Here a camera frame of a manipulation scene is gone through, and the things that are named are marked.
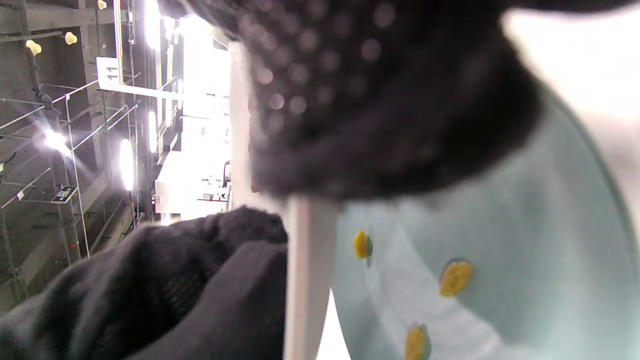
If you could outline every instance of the dark clothing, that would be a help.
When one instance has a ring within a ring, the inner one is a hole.
[[[286,243],[248,208],[142,227],[0,320],[0,359],[281,359]]]
[[[521,149],[537,81],[504,36],[510,8],[636,0],[161,0],[241,40],[262,133],[255,189],[372,199],[447,188]]]

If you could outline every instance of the sleeve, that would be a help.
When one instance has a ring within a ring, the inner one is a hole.
[[[142,227],[113,250],[65,270],[2,318],[0,358],[129,356],[180,323],[221,266],[255,241],[285,246],[280,217],[240,208]]]
[[[129,360],[282,359],[286,276],[285,245],[242,245],[185,319]]]

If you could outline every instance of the bright light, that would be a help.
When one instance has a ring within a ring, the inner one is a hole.
[[[44,144],[54,150],[60,151],[63,155],[71,155],[71,150],[67,147],[67,138],[53,130],[44,131]]]
[[[184,82],[178,79],[178,94],[184,94]],[[182,101],[178,101],[178,109],[182,110]]]
[[[160,219],[160,225],[169,226],[173,224],[173,220],[171,219],[171,216],[169,214],[162,214],[161,216],[162,217]]]
[[[173,37],[173,34],[175,33],[175,19],[172,17],[163,17],[164,20],[164,28],[166,30],[166,33],[164,33],[164,37],[166,37],[167,40],[171,40],[171,38]]]
[[[154,111],[149,112],[149,150],[156,152],[158,150],[158,125],[156,119],[156,113]]]
[[[184,37],[210,37],[211,25],[196,15],[188,15],[180,19],[178,32]]]
[[[120,142],[120,175],[122,184],[129,192],[133,189],[133,150],[127,139]]]
[[[157,0],[145,0],[145,37],[154,50],[160,49],[160,8]]]

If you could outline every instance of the yellow button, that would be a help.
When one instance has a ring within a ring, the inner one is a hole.
[[[473,273],[472,263],[466,260],[452,261],[440,278],[440,294],[444,297],[456,296],[469,285]]]
[[[409,329],[406,336],[406,360],[421,360],[429,345],[429,339],[421,326]]]
[[[353,246],[356,250],[358,259],[365,259],[369,256],[369,239],[363,231],[359,231],[353,240]]]

